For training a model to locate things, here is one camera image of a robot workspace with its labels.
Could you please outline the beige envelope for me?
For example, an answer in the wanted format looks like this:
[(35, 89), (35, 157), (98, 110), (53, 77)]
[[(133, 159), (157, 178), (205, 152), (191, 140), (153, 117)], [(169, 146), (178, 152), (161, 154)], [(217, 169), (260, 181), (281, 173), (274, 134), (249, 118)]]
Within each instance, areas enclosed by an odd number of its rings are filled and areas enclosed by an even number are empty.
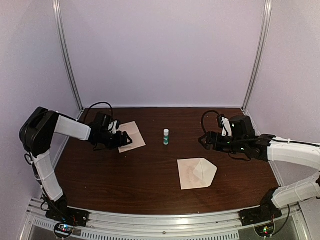
[(206, 158), (178, 159), (177, 166), (181, 190), (210, 187), (218, 171)]

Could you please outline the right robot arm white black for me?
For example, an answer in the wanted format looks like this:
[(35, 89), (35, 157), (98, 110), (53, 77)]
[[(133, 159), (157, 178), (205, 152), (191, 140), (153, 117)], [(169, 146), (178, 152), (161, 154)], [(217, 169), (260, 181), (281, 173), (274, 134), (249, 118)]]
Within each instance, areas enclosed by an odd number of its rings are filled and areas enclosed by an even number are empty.
[[(198, 141), (206, 150), (228, 154), (244, 154), (249, 160), (263, 162), (286, 162), (320, 169), (320, 145), (318, 143), (294, 141), (272, 134), (256, 135), (251, 118), (237, 115), (226, 118), (217, 115), (221, 132), (204, 130)], [(268, 220), (276, 209), (287, 205), (320, 197), (320, 174), (317, 172), (288, 186), (280, 186), (268, 191), (261, 206), (256, 210), (259, 220)]]

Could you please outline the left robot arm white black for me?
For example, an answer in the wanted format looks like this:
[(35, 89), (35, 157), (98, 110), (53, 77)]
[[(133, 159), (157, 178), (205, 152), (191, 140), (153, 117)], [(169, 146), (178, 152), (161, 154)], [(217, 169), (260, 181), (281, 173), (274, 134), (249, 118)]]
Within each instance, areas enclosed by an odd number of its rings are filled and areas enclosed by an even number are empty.
[(58, 137), (87, 142), (94, 147), (102, 145), (108, 150), (133, 143), (130, 135), (120, 130), (120, 121), (112, 115), (98, 112), (87, 123), (58, 111), (37, 107), (21, 127), (19, 139), (43, 194), (54, 203), (64, 198), (51, 159), (52, 145)]

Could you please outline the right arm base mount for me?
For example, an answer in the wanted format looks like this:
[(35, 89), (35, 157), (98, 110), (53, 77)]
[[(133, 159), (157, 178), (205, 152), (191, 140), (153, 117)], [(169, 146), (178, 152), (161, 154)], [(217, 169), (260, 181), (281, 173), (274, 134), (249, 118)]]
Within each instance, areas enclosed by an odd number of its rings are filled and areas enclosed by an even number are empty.
[(261, 238), (271, 237), (276, 232), (275, 219), (281, 216), (281, 210), (270, 210), (266, 206), (247, 208), (239, 212), (242, 226), (253, 225), (255, 233)]

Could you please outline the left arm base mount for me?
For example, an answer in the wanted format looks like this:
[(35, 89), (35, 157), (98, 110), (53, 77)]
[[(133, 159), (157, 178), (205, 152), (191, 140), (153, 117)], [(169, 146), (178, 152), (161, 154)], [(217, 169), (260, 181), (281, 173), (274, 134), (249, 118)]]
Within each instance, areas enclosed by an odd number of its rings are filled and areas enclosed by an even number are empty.
[(46, 218), (56, 221), (53, 233), (60, 239), (70, 237), (76, 227), (86, 227), (90, 213), (86, 210), (67, 208), (67, 213), (62, 214), (53, 209), (46, 211)]

